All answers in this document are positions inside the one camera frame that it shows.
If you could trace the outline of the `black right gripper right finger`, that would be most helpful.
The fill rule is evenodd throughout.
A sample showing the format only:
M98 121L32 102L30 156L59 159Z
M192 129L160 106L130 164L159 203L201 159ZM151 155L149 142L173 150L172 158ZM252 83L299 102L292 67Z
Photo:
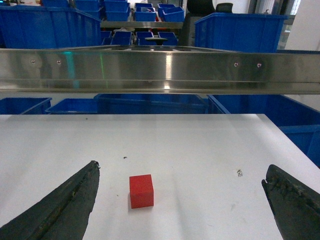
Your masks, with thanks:
M320 238L320 194L271 164L261 185L284 240Z

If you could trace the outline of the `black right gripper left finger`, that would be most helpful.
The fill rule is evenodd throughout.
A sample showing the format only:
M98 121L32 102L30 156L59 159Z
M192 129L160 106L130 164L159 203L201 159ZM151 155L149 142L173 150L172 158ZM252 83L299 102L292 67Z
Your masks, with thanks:
M29 209L0 228L2 240L81 240L93 211L100 165L90 161Z

